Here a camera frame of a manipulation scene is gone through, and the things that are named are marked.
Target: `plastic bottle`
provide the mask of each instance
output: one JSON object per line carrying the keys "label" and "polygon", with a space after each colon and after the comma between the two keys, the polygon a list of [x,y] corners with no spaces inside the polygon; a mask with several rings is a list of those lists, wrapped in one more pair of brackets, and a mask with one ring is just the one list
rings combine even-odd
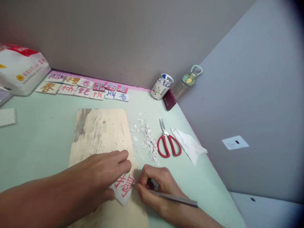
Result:
{"label": "plastic bottle", "polygon": [[[201,70],[200,73],[194,74],[193,73],[194,67],[197,67],[198,69],[200,69]],[[183,97],[190,90],[190,88],[196,82],[196,77],[199,76],[200,74],[202,74],[202,72],[203,72],[203,69],[200,66],[194,65],[191,68],[191,72],[189,74],[185,74],[183,76],[183,78],[178,83],[176,83],[176,85],[172,89],[172,93],[176,100]]]}

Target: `light wooden board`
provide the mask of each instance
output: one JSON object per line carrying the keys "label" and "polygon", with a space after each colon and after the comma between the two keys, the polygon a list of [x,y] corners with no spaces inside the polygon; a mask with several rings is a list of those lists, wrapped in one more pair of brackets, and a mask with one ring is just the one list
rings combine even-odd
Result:
{"label": "light wooden board", "polygon": [[[124,109],[79,109],[69,167],[92,154],[128,150],[131,174],[138,179],[133,144]],[[123,207],[117,200],[102,204],[95,212],[70,227],[149,227],[145,206],[133,191]]]}

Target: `wall socket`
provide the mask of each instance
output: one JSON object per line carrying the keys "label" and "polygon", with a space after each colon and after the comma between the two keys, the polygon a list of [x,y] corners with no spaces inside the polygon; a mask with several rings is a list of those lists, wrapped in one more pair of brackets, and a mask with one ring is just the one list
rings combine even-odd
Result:
{"label": "wall socket", "polygon": [[223,139],[222,142],[225,144],[228,150],[249,147],[249,145],[241,136],[234,136],[231,138]]}

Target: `light green desk surface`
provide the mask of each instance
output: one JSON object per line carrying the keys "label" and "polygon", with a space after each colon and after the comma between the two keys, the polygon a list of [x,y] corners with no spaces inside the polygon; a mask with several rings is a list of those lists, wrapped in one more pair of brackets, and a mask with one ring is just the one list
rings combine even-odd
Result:
{"label": "light green desk surface", "polygon": [[[67,168],[79,108],[124,108],[130,128],[135,130],[133,125],[139,128],[137,119],[145,119],[156,140],[162,133],[158,119],[163,118],[170,134],[173,126],[197,140],[178,105],[167,111],[162,100],[154,100],[147,92],[129,89],[128,94],[128,103],[36,92],[29,97],[14,97],[8,101],[1,109],[15,108],[18,123],[0,128],[0,192]],[[140,130],[131,132],[131,135],[139,139],[133,142],[133,146],[141,169],[145,163],[151,164],[151,159],[148,149],[142,149],[144,137]],[[246,227],[207,155],[201,155],[196,166],[184,151],[179,157],[162,158],[158,155],[157,159],[161,167],[169,168],[184,193],[197,200],[199,206],[224,227]],[[170,227],[151,209],[147,208],[147,213],[151,227]]]}

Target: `chinese character tile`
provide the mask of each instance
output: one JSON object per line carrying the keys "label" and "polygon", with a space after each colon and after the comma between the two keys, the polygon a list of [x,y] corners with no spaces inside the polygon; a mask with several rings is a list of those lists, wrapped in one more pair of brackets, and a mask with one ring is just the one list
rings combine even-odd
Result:
{"label": "chinese character tile", "polygon": [[117,100],[129,102],[129,95],[121,92],[116,92],[117,93]]}
{"label": "chinese character tile", "polygon": [[123,174],[114,183],[115,198],[125,206],[136,184],[135,178],[129,173]]}
{"label": "chinese character tile", "polygon": [[117,86],[113,85],[111,82],[106,82],[106,83],[104,84],[104,87],[105,87],[107,90],[115,91]]}
{"label": "chinese character tile", "polygon": [[74,95],[76,90],[78,89],[78,86],[74,85],[62,85],[60,89],[58,90],[57,94],[62,94],[62,95]]}
{"label": "chinese character tile", "polygon": [[117,92],[107,90],[107,91],[105,91],[105,98],[106,99],[116,99],[117,98]]}
{"label": "chinese character tile", "polygon": [[63,84],[70,85],[70,86],[77,86],[77,82],[79,82],[80,78],[74,78],[71,76],[66,77],[63,81]]}
{"label": "chinese character tile", "polygon": [[94,85],[94,82],[92,81],[89,81],[88,79],[84,79],[84,78],[81,78],[78,82],[77,82],[77,85],[80,86],[80,87],[84,87],[84,88],[92,88],[92,86]]}
{"label": "chinese character tile", "polygon": [[105,97],[105,92],[92,91],[90,98],[95,100],[103,100]]}
{"label": "chinese character tile", "polygon": [[45,78],[46,82],[62,83],[66,78],[65,74],[48,74]]}
{"label": "chinese character tile", "polygon": [[58,92],[58,90],[60,89],[60,86],[61,86],[61,84],[59,84],[59,83],[43,81],[37,87],[36,92],[55,95]]}
{"label": "chinese character tile", "polygon": [[74,93],[74,96],[89,98],[92,91],[93,90],[88,88],[78,87],[78,89]]}
{"label": "chinese character tile", "polygon": [[105,91],[104,84],[95,82],[93,85],[93,90],[104,92]]}
{"label": "chinese character tile", "polygon": [[117,87],[117,91],[118,92],[122,92],[122,93],[127,93],[128,92],[128,87],[125,87],[124,85],[119,85],[118,87]]}

